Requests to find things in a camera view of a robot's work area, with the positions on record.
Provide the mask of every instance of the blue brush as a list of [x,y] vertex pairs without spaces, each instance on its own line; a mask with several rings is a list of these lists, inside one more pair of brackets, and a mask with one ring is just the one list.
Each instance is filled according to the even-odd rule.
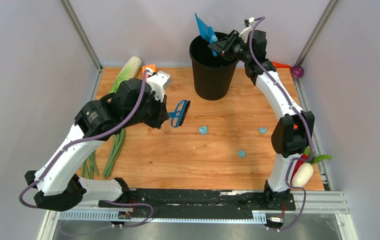
[[[211,26],[207,26],[195,13],[196,21],[197,21],[197,27],[199,28],[200,36],[207,41],[208,43],[212,44],[218,41],[218,38],[215,35],[215,32],[213,31],[213,28]],[[217,56],[218,54],[212,50],[213,56]]]
[[174,128],[182,126],[182,124],[184,123],[185,117],[187,116],[190,103],[191,101],[184,99],[177,104],[175,111],[168,112],[169,116],[172,118],[171,126],[173,126]]

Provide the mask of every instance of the brush bristles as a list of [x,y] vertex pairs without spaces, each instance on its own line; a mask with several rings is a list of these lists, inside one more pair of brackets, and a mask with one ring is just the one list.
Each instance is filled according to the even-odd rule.
[[187,104],[184,107],[184,112],[182,113],[181,120],[179,121],[178,126],[182,126],[182,124],[184,123],[185,117],[187,116],[188,108],[190,107],[190,103],[191,101],[187,101]]

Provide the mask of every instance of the white radish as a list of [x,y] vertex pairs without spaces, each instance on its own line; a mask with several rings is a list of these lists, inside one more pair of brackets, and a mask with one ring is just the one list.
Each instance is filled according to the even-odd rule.
[[293,179],[291,179],[291,185],[294,187],[304,187],[313,176],[313,166],[305,162],[300,165],[297,172],[294,174]]

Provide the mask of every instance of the orange object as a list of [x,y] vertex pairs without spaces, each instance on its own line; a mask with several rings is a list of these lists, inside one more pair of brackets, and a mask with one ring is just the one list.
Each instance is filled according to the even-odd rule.
[[155,66],[154,64],[144,65],[144,66],[143,66],[143,70],[142,70],[142,74],[144,73],[144,70],[146,70],[146,68],[150,68],[150,69],[152,69],[154,72],[156,71],[156,66]]
[[278,68],[278,69],[291,69],[291,66],[290,65],[287,65],[287,64],[281,64],[281,63],[278,63],[276,61],[273,61],[272,64],[274,65],[274,67]]

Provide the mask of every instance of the black trash bin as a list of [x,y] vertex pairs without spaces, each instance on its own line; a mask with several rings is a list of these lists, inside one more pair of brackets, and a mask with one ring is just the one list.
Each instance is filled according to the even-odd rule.
[[[222,32],[215,32],[215,35],[219,40],[226,37]],[[238,60],[227,61],[219,55],[213,56],[207,45],[201,36],[196,37],[190,44],[190,58],[196,93],[212,101],[227,94]]]

